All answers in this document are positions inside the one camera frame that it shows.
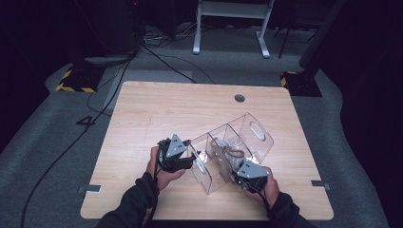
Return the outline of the clear acrylic divided organizer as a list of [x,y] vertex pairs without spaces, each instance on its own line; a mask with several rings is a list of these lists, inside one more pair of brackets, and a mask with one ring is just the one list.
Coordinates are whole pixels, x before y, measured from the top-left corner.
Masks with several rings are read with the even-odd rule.
[[211,145],[214,138],[230,142],[243,150],[244,161],[261,166],[274,145],[274,140],[250,113],[225,123],[191,141],[188,154],[194,153],[192,171],[207,194],[212,194],[232,181],[232,168],[223,153]]

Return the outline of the person's left hand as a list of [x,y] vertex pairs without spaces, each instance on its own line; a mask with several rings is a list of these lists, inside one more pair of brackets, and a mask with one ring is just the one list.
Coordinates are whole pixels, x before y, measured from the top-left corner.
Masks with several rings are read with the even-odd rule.
[[152,177],[152,180],[157,183],[158,189],[164,190],[164,188],[167,187],[171,181],[179,179],[185,173],[185,170],[181,169],[174,173],[169,173],[163,170],[159,171],[157,164],[158,149],[158,146],[154,146],[151,148],[150,160],[147,164],[146,172],[149,173]]

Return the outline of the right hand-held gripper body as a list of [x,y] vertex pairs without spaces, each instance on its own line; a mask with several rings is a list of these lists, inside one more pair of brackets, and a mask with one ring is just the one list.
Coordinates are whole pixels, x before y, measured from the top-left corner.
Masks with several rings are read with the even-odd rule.
[[237,171],[232,172],[233,182],[243,190],[260,192],[267,183],[270,172],[251,161],[244,161]]

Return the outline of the black equipment cabinet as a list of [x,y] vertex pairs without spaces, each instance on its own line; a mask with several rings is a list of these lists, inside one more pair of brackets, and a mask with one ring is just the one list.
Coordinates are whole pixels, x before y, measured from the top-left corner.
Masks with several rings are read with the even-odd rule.
[[141,0],[73,0],[105,57],[133,58],[144,33]]

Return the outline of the grey metal table bracket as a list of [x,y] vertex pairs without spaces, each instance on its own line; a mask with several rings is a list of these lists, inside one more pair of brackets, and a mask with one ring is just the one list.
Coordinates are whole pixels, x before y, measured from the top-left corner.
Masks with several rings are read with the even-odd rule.
[[80,186],[77,190],[78,193],[99,193],[102,189],[101,185],[88,184]]
[[323,187],[327,191],[331,189],[330,185],[322,180],[311,180],[311,184],[315,187]]

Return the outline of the white metal desk frame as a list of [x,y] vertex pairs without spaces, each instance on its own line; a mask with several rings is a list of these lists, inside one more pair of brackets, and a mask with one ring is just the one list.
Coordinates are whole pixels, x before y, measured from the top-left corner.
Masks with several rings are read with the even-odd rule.
[[246,19],[260,19],[262,21],[260,30],[256,31],[261,54],[264,58],[270,57],[270,52],[264,40],[271,11],[275,0],[268,0],[267,3],[233,3],[233,2],[213,2],[212,0],[198,0],[196,16],[196,34],[192,52],[197,55],[201,52],[202,38],[202,17],[219,16]]

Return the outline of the person's right hand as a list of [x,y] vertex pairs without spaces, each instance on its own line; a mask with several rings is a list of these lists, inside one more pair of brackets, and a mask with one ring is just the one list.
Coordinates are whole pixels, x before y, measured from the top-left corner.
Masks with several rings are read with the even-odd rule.
[[256,201],[259,206],[265,208],[266,203],[268,203],[269,208],[272,208],[279,196],[278,182],[274,179],[270,167],[264,166],[264,169],[269,173],[269,175],[267,176],[267,182],[264,188],[260,191],[262,197],[258,193],[251,193],[250,191],[247,190],[244,190],[243,193],[247,198]]

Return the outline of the black tripod stand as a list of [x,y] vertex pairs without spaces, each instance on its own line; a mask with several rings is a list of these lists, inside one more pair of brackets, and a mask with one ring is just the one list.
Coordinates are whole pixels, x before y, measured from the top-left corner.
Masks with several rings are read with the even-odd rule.
[[285,49],[286,43],[289,38],[289,34],[291,30],[303,30],[303,31],[312,31],[314,34],[308,39],[308,41],[311,41],[313,37],[316,35],[318,29],[320,28],[320,24],[313,24],[309,23],[308,21],[302,21],[302,20],[289,20],[285,26],[280,26],[277,28],[275,32],[275,36],[277,36],[282,30],[285,30],[285,35],[281,44],[280,52],[278,57],[282,57],[282,53]]

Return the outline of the dark metal stand pole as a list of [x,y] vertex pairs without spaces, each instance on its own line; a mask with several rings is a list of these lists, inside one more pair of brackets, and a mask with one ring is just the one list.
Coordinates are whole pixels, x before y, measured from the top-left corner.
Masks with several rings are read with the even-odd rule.
[[346,0],[336,0],[325,18],[324,23],[320,26],[311,43],[299,59],[298,63],[303,68],[302,77],[307,81],[313,81],[315,79],[320,67],[320,55],[323,52],[327,35],[345,2]]

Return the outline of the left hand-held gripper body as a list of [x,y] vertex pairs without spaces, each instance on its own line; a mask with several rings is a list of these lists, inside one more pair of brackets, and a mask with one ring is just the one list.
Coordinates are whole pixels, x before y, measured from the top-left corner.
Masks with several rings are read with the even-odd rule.
[[163,171],[174,173],[181,169],[189,169],[190,163],[182,154],[186,151],[182,140],[174,134],[171,139],[167,138],[158,142],[157,162]]

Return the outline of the black yellow striped base plate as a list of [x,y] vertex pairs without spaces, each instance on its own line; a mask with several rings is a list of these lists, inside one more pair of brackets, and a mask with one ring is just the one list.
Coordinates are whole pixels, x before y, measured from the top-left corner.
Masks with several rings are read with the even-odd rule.
[[98,85],[105,71],[104,67],[89,66],[87,68],[78,68],[71,66],[63,75],[55,90],[86,93],[97,92]]
[[280,73],[281,86],[286,88],[291,96],[321,97],[317,82],[306,77],[302,72],[283,71]]

